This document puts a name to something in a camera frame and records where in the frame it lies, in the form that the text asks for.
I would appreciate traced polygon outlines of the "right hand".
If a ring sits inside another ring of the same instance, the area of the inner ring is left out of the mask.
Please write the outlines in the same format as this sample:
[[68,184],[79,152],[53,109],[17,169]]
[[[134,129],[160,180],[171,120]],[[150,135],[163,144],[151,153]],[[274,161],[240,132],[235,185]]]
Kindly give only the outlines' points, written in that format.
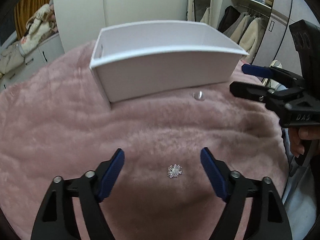
[[320,129],[319,126],[301,127],[288,129],[290,139],[290,150],[295,157],[299,157],[305,153],[305,148],[302,145],[303,140],[319,140]]

